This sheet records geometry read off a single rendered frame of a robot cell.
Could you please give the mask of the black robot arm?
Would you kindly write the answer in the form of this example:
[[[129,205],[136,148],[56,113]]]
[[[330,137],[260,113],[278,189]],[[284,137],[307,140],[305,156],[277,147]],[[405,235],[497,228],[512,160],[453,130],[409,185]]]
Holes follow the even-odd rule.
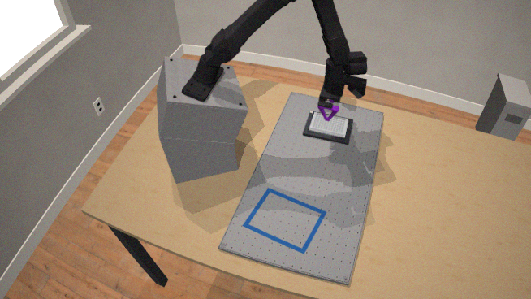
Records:
[[[256,0],[235,22],[225,29],[222,28],[213,37],[211,44],[205,47],[205,54],[200,57],[194,74],[182,89],[182,94],[204,102],[224,71],[224,68],[220,67],[221,64],[230,62],[240,52],[244,43],[272,15],[289,2],[295,1]],[[347,89],[354,96],[362,98],[365,95],[367,79],[353,75],[366,74],[366,56],[362,51],[350,52],[333,0],[312,0],[312,3],[322,28],[326,52],[330,56],[326,60],[325,74],[332,80],[343,77],[341,81],[333,81],[331,94],[342,97],[343,87],[348,85]]]

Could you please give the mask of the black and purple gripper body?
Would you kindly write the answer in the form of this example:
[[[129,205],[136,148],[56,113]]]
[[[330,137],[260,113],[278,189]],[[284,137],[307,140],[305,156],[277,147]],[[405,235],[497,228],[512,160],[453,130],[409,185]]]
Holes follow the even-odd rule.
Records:
[[[337,103],[340,102],[340,98],[341,97],[340,96],[336,96],[336,95],[332,95],[331,94],[331,90],[332,90],[333,81],[341,81],[342,79],[343,79],[343,77],[341,79],[339,79],[339,80],[332,80],[332,79],[328,78],[325,75],[325,80],[324,80],[324,83],[323,83],[323,86],[322,86],[322,90],[321,90],[321,93],[320,93],[320,96],[319,96],[319,101],[318,101],[318,104],[317,104],[318,106],[332,109],[333,103],[326,102],[327,99],[334,100],[334,102],[337,102]]]

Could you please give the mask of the white well plate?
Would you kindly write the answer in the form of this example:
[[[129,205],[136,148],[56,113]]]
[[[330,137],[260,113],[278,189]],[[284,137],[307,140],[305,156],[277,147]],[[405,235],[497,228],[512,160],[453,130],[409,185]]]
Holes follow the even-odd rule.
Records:
[[[330,121],[325,121],[322,113],[314,112],[309,130],[335,137],[345,138],[347,124],[348,119],[333,116]]]

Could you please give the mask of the blue tape outline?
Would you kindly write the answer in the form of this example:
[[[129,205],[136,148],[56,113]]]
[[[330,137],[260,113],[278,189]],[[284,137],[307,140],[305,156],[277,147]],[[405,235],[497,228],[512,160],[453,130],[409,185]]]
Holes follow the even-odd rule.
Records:
[[[253,216],[257,213],[257,211],[259,210],[259,208],[261,207],[262,203],[263,203],[264,200],[267,198],[267,196],[269,195],[269,193],[273,193],[273,194],[275,194],[275,195],[278,195],[278,196],[280,196],[280,197],[283,197],[283,198],[285,198],[285,199],[287,199],[287,200],[289,200],[289,201],[291,201],[291,202],[295,202],[296,204],[299,204],[299,205],[301,205],[301,206],[304,206],[304,207],[306,207],[306,208],[309,208],[310,210],[314,210],[314,211],[316,211],[316,212],[318,212],[318,213],[321,214],[320,217],[319,217],[319,219],[318,219],[318,221],[316,222],[316,224],[315,224],[313,230],[311,231],[311,233],[310,233],[310,235],[309,235],[307,241],[304,243],[303,248],[300,248],[300,247],[298,247],[298,246],[295,246],[295,245],[293,245],[293,244],[290,244],[290,243],[288,243],[288,242],[286,242],[286,241],[284,241],[284,240],[279,239],[278,237],[272,236],[272,235],[270,235],[270,234],[267,233],[267,232],[263,232],[262,230],[260,230],[260,229],[258,229],[258,228],[256,228],[256,227],[253,227],[253,226],[251,226],[251,225],[249,225],[249,223],[250,223],[250,221],[252,220]],[[291,249],[294,249],[294,250],[299,251],[299,252],[301,252],[301,253],[304,254],[305,251],[306,251],[306,249],[308,248],[308,246],[309,246],[311,240],[313,239],[313,237],[314,237],[316,231],[318,230],[318,228],[319,228],[319,226],[320,226],[322,220],[324,219],[325,215],[326,215],[326,211],[324,211],[324,210],[320,210],[320,209],[318,209],[318,208],[316,208],[316,207],[314,207],[314,206],[311,206],[311,205],[306,204],[306,203],[304,203],[304,202],[302,202],[302,201],[296,200],[295,198],[289,197],[289,196],[287,196],[287,195],[285,195],[285,194],[282,194],[282,193],[277,192],[277,191],[275,191],[275,190],[273,190],[273,189],[271,189],[271,188],[268,188],[268,189],[265,191],[264,195],[262,196],[261,200],[257,203],[257,205],[255,206],[255,208],[253,209],[252,213],[249,215],[249,217],[247,218],[247,220],[244,222],[243,226],[246,227],[246,228],[248,228],[248,229],[250,229],[250,230],[252,230],[252,231],[254,231],[254,232],[257,232],[257,233],[259,233],[259,234],[261,234],[261,235],[263,235],[263,236],[265,236],[265,237],[268,237],[268,238],[270,238],[270,239],[273,240],[273,241],[276,241],[276,242],[278,242],[278,243],[280,243],[280,244],[282,244],[282,245],[285,245],[285,246],[287,246],[287,247],[289,247],[289,248],[291,248]]]

